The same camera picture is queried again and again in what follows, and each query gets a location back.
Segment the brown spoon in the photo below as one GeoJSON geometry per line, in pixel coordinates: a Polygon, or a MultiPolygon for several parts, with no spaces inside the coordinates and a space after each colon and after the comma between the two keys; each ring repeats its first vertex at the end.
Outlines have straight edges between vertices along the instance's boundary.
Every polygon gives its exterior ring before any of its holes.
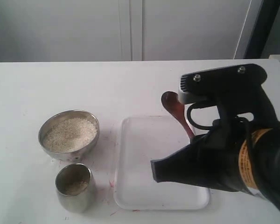
{"type": "Polygon", "coordinates": [[[163,93],[161,102],[163,107],[182,125],[183,129],[187,132],[188,137],[192,139],[195,135],[186,122],[184,115],[185,106],[178,101],[177,93],[171,91],[163,93]]]}

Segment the screw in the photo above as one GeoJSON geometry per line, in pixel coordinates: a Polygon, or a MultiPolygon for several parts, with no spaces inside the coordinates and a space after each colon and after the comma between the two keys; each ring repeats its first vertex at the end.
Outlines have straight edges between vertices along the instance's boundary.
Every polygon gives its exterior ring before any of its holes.
{"type": "Polygon", "coordinates": [[[239,74],[244,74],[245,71],[246,71],[246,68],[244,66],[241,66],[241,67],[238,68],[238,73],[239,74]]]}
{"type": "Polygon", "coordinates": [[[193,80],[198,83],[201,80],[201,76],[199,74],[196,74],[196,75],[194,75],[193,80]]]}

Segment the white granular powder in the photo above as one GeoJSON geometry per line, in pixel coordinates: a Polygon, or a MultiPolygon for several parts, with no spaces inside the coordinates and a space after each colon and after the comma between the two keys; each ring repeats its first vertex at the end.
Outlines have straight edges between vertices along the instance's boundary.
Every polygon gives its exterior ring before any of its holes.
{"type": "Polygon", "coordinates": [[[45,136],[43,145],[55,153],[69,153],[88,145],[97,132],[90,121],[72,118],[53,126],[45,136]]]}

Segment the metal bowl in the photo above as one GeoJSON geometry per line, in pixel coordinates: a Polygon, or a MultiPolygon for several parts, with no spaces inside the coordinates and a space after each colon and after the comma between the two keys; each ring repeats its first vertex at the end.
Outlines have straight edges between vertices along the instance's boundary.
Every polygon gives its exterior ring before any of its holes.
{"type": "Polygon", "coordinates": [[[61,160],[61,161],[70,161],[70,162],[77,162],[83,159],[83,157],[90,152],[96,145],[99,137],[99,123],[98,119],[91,113],[86,111],[80,111],[80,110],[72,110],[72,111],[64,111],[62,113],[56,114],[55,116],[51,117],[49,120],[47,120],[41,127],[38,133],[38,141],[41,144],[43,150],[52,158],[61,160]],[[46,134],[51,130],[51,128],[67,119],[71,118],[83,118],[95,125],[97,128],[97,134],[94,137],[94,139],[85,147],[78,149],[73,152],[68,153],[56,153],[52,152],[49,148],[46,148],[43,145],[43,140],[46,137],[46,134]]]}

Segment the stainless steel bowl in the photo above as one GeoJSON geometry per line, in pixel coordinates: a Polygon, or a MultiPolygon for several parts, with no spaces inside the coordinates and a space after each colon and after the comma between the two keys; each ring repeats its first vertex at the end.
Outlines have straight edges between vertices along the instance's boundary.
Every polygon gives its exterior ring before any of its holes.
{"type": "Polygon", "coordinates": [[[71,161],[71,162],[77,162],[83,159],[83,157],[90,152],[96,145],[99,137],[99,123],[98,119],[91,113],[86,111],[80,111],[80,110],[72,110],[72,111],[64,111],[62,113],[56,114],[55,116],[51,117],[49,120],[47,120],[41,127],[39,133],[38,133],[38,140],[41,144],[43,150],[52,158],[61,160],[61,161],[71,161]],[[97,135],[94,137],[94,139],[85,147],[78,149],[73,152],[69,153],[55,153],[52,152],[49,148],[46,148],[43,145],[43,140],[46,137],[46,134],[51,130],[51,128],[67,119],[71,118],[83,118],[89,120],[91,123],[95,125],[97,128],[97,135]]]}
{"type": "Polygon", "coordinates": [[[83,212],[95,201],[95,181],[84,164],[70,164],[63,168],[55,179],[55,185],[58,200],[68,211],[83,212]]]}

